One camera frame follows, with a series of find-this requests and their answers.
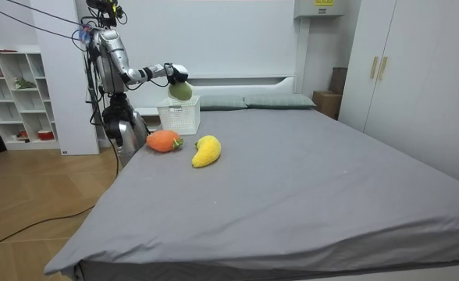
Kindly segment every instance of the label sticker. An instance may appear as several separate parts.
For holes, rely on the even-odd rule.
[[[333,0],[315,0],[315,5],[333,5]]]

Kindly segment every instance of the wooden floor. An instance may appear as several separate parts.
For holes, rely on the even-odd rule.
[[[60,151],[0,154],[0,239],[42,219],[92,206],[115,178],[113,150],[100,155],[61,156]],[[46,222],[0,244],[0,280],[69,280],[42,270],[78,229],[87,213]]]

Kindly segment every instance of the white wardrobe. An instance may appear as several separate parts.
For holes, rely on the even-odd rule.
[[[459,0],[363,0],[339,121],[459,180]]]

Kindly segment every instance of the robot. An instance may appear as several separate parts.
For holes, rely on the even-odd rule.
[[[133,110],[125,92],[133,90],[130,86],[142,85],[151,79],[164,76],[172,85],[186,83],[188,72],[184,66],[172,63],[147,66],[143,69],[131,68],[122,39],[119,33],[112,29],[116,27],[117,19],[121,19],[125,14],[122,7],[118,6],[118,1],[87,0],[87,5],[98,11],[94,16],[85,16],[80,21],[98,21],[98,28],[90,29],[87,43],[86,73],[94,119],[101,121],[109,140],[115,141],[116,152],[122,166],[125,167],[136,151],[143,147],[149,134],[144,120]],[[98,87],[100,94],[110,97],[110,106],[105,108],[102,117],[99,116],[99,100],[92,70],[94,80],[97,79],[96,74],[101,80],[101,86]]]

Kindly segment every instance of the blue object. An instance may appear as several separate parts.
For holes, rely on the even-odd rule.
[[[90,36],[90,26],[89,25],[84,25],[84,28],[79,30],[79,39],[82,44],[89,44],[91,42],[91,36]]]

